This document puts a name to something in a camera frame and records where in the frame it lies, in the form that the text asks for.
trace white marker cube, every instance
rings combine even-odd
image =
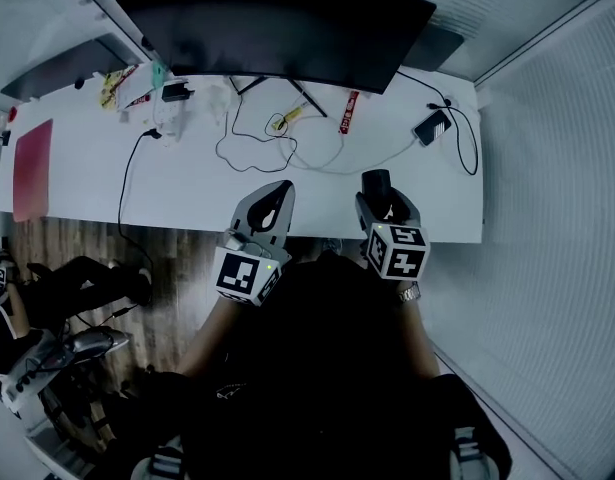
[[[423,228],[374,224],[367,260],[383,279],[416,281],[429,257],[430,243]]]
[[[223,297],[260,306],[280,274],[277,261],[216,247],[212,283]]]

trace green object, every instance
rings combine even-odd
[[[154,89],[160,89],[163,85],[165,85],[165,76],[167,74],[167,69],[162,63],[155,60],[152,62],[152,76],[151,83],[154,86]]]

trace red packet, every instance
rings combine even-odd
[[[47,215],[49,210],[49,149],[53,119],[16,142],[14,158],[14,222]]]
[[[343,135],[347,135],[347,133],[349,133],[351,116],[354,115],[354,107],[356,106],[356,98],[358,98],[358,91],[351,91],[349,94],[349,100],[347,100],[345,113],[343,114],[343,120],[340,122],[340,133]]]

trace white desk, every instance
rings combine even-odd
[[[480,126],[472,83],[437,73],[402,68],[435,85],[452,97],[471,119],[478,149]],[[248,79],[238,80],[244,86]],[[186,102],[187,119],[182,139],[166,147],[144,138],[134,157],[123,208],[123,223],[179,229],[222,231],[229,225],[236,204],[256,188],[280,179],[296,185],[296,205],[291,234],[297,236],[363,238],[354,207],[361,174],[339,176],[289,167],[274,174],[255,170],[238,173],[214,154],[222,137],[224,118],[218,123],[209,111],[206,86],[215,81],[228,89],[222,77],[190,77],[198,88]],[[69,87],[23,104],[12,123],[9,147],[0,160],[0,211],[11,212],[14,152],[18,137],[53,118],[49,173],[49,216],[115,222],[125,165],[141,132],[153,127],[152,104],[132,109],[128,123],[98,105],[100,79],[89,80],[80,90]],[[328,85],[304,84],[309,93],[338,124],[349,92]],[[245,94],[236,131],[261,138],[274,112],[289,110],[298,93],[284,80],[268,80]],[[411,128],[431,111],[428,102],[441,103],[429,89],[396,75],[384,95],[360,96],[346,147],[328,168],[350,171],[369,166],[402,149]],[[235,116],[232,98],[229,121]],[[309,107],[306,115],[315,115]],[[469,128],[457,115],[463,158],[474,164]],[[308,119],[296,125],[293,136],[299,153],[316,165],[327,160],[338,145],[337,124]],[[228,136],[221,153],[237,167],[255,164],[282,166],[277,144]],[[419,208],[422,223],[434,242],[479,243],[482,229],[482,162],[476,176],[460,166],[455,131],[446,132],[427,148],[415,144],[380,168],[389,169],[392,185]]]

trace black pants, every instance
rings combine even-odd
[[[89,281],[92,286],[82,288]],[[56,329],[65,319],[123,297],[146,305],[151,287],[137,268],[107,268],[86,256],[71,260],[39,281],[21,287],[32,327]]]

